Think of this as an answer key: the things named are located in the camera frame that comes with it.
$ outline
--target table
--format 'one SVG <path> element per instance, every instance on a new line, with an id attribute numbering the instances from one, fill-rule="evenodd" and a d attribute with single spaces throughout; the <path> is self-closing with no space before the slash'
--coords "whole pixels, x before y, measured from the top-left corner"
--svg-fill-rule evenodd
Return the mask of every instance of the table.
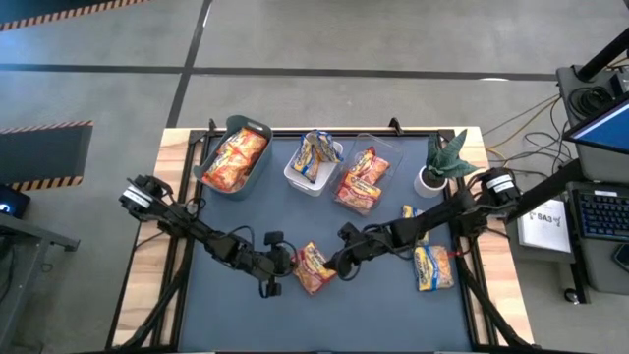
<path id="1" fill-rule="evenodd" d="M 404 128 L 404 131 L 445 129 L 453 130 L 455 133 L 459 133 L 466 128 L 468 129 L 468 138 L 461 151 L 461 158 L 468 160 L 477 166 L 487 168 L 488 162 L 486 159 L 485 146 L 481 130 L 478 127 L 413 127 Z M 353 131 L 393 130 L 393 128 L 320 129 L 343 129 Z M 295 129 L 274 129 L 275 132 L 291 130 Z M 223 130 L 217 129 L 216 133 L 220 133 L 221 131 Z M 191 138 L 195 139 L 198 137 L 199 132 L 195 129 L 167 129 L 164 131 L 155 165 L 154 175 L 169 183 L 173 187 L 175 195 L 179 193 L 181 187 L 181 176 L 185 166 L 184 162 L 186 160 L 189 141 Z M 197 148 L 194 152 L 189 152 L 189 158 L 192 158 L 196 161 L 196 163 L 199 163 L 200 154 L 200 148 Z M 185 184 L 193 184 L 195 181 L 192 180 L 191 177 L 191 179 L 187 182 L 188 183 Z M 187 190 L 185 192 L 182 191 L 180 197 L 188 199 L 193 195 L 193 190 L 192 188 L 188 188 L 188 186 L 184 187 L 186 187 Z M 490 223 L 490 227 L 498 230 L 504 230 L 502 223 L 497 221 L 492 221 Z M 140 242 L 141 240 L 157 233 L 157 231 L 158 230 L 154 224 L 143 224 L 140 228 L 137 242 Z M 125 283 L 123 284 L 121 298 L 107 341 L 108 346 L 122 344 L 130 338 L 154 306 L 154 303 L 160 293 L 162 274 L 164 273 L 164 270 L 168 270 L 164 267 L 165 261 L 169 257 L 168 246 L 173 242 L 176 241 L 173 241 L 168 237 L 157 238 L 156 240 L 143 245 L 142 248 L 138 249 L 135 254 L 132 255 L 132 259 L 129 264 L 129 272 L 125 279 Z M 177 269 L 179 261 L 184 253 L 183 244 L 185 241 L 179 240 L 178 242 L 180 244 L 180 247 L 177 248 L 178 252 L 176 252 L 175 255 L 170 255 L 170 257 L 174 257 L 176 259 L 173 269 L 168 271 L 171 273 L 172 270 Z M 515 266 L 513 264 L 513 259 L 511 258 L 508 241 L 501 236 L 488 232 L 479 239 L 479 250 L 482 263 L 476 264 L 476 266 L 482 268 L 485 276 L 486 288 L 491 301 L 522 338 L 529 342 L 533 342 L 533 336 L 531 334 L 531 328 L 524 306 L 524 301 L 522 299 Z M 475 266 L 470 257 L 468 257 L 466 261 L 468 262 L 470 268 Z M 166 311 L 165 321 L 160 331 L 163 334 L 162 338 L 158 339 L 152 335 L 151 340 L 147 340 L 145 344 L 150 343 L 152 345 L 160 345 L 168 343 L 176 303 L 177 300 L 173 299 Z M 474 299 L 473 295 L 472 306 L 474 309 L 474 321 L 478 330 L 479 343 L 489 343 L 491 330 L 488 330 L 486 327 L 486 320 L 483 316 L 480 305 L 476 299 Z M 502 344 L 504 343 L 501 337 L 498 337 L 498 342 Z"/>

